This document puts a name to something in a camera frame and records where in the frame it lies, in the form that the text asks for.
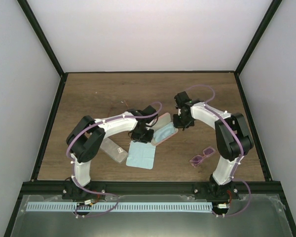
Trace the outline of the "pink glasses case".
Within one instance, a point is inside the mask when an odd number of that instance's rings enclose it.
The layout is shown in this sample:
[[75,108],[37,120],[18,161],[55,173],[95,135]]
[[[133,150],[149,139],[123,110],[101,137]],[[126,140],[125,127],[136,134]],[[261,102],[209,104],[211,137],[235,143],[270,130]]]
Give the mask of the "pink glasses case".
[[179,131],[174,127],[170,113],[164,113],[163,115],[159,116],[156,124],[151,128],[154,130],[153,139],[151,141],[153,146],[158,146],[159,144],[174,136]]

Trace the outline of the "purple sunglasses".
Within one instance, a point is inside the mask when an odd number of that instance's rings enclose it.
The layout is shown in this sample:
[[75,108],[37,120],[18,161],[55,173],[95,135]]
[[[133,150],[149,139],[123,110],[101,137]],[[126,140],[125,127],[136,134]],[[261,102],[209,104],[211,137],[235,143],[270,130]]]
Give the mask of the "purple sunglasses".
[[211,157],[216,153],[213,147],[207,147],[203,150],[202,154],[194,156],[189,162],[193,167],[199,166],[206,158]]

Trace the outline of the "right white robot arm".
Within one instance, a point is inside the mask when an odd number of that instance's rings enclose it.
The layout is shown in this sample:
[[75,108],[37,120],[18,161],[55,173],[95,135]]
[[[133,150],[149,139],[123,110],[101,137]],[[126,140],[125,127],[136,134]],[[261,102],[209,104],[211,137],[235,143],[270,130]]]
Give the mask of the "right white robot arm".
[[174,100],[178,110],[173,115],[175,128],[185,130],[193,127],[195,121],[201,121],[215,131],[220,159],[209,179],[209,193],[213,198],[220,199],[230,189],[242,159],[254,147],[246,120],[241,113],[230,114],[204,101],[192,100],[185,91],[178,93]]

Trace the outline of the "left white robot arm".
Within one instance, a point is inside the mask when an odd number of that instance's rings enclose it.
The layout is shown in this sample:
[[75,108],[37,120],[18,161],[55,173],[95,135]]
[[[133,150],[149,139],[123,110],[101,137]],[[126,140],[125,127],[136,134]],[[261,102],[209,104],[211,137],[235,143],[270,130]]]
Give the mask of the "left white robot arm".
[[128,132],[133,142],[147,144],[152,141],[152,127],[158,121],[158,113],[152,105],[143,110],[127,111],[108,118],[94,119],[84,116],[66,139],[66,156],[71,160],[72,174],[65,183],[64,199],[82,200],[106,195],[92,189],[90,166],[104,139]]

